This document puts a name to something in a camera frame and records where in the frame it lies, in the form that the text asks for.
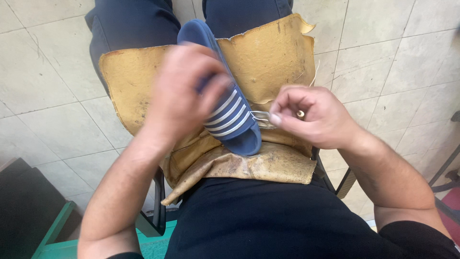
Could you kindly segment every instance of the tiled floor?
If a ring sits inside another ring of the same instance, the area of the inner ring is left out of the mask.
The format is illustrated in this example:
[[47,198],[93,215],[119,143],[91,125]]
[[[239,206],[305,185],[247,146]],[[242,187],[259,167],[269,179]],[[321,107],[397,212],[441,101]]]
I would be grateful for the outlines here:
[[[204,19],[200,0],[173,0],[183,24]],[[131,140],[96,76],[84,15],[93,0],[0,0],[0,164],[22,157],[83,211]],[[317,24],[316,85],[331,89],[364,128],[426,179],[460,143],[458,0],[295,0]],[[347,164],[321,157],[338,186]],[[460,157],[449,169],[460,166]],[[144,209],[153,205],[150,189]],[[355,183],[343,199],[364,219],[373,204]]]

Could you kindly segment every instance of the navy trousers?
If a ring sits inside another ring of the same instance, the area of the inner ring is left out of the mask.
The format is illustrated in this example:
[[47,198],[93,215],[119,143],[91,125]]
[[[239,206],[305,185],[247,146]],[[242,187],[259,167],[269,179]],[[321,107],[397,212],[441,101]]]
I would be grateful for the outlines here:
[[[99,58],[110,51],[177,43],[180,23],[171,0],[95,0],[86,16],[92,32],[91,60],[106,92]],[[288,16],[292,0],[203,0],[206,23],[216,38],[230,38]]]

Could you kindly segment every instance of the red mat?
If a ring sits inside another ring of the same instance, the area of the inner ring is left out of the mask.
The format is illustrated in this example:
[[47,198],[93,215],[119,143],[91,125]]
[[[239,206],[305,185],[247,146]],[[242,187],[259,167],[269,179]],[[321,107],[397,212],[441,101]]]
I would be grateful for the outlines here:
[[[452,188],[450,192],[442,199],[442,201],[453,210],[460,210],[460,188]],[[455,223],[452,219],[444,215],[438,210],[441,220],[447,231],[452,236],[452,239],[457,245],[460,245],[460,226]]]

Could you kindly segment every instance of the person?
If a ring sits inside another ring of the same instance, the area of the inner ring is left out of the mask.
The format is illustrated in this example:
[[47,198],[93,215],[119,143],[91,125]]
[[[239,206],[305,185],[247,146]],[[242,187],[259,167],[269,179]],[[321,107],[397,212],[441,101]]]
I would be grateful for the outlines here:
[[[285,0],[208,0],[203,7],[216,37],[290,14]],[[175,44],[180,27],[167,0],[100,0],[86,18],[96,71],[98,55]],[[197,82],[209,73],[217,76],[198,95]],[[229,83],[210,49],[196,44],[170,49],[153,82],[156,94],[143,127],[87,206],[78,258],[142,258],[134,222],[153,174],[177,140],[202,126]],[[304,111],[304,120],[296,111]],[[460,258],[425,179],[361,128],[328,89],[283,86],[270,121],[318,148],[339,150],[374,203],[379,232],[316,175],[308,185],[203,178],[184,194],[166,258]]]

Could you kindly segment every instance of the slide sandal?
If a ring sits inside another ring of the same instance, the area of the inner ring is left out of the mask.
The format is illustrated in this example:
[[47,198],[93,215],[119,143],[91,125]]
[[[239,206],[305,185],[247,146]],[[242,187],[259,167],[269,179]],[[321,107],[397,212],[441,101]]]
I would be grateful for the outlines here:
[[[231,75],[224,55],[208,25],[193,19],[182,26],[177,36],[177,42],[197,43],[211,48]],[[206,86],[212,75],[204,79],[197,91]],[[254,155],[262,145],[260,129],[251,114],[251,107],[231,75],[233,86],[220,98],[213,112],[208,116],[204,127],[214,138],[222,142],[231,152],[239,155]]]

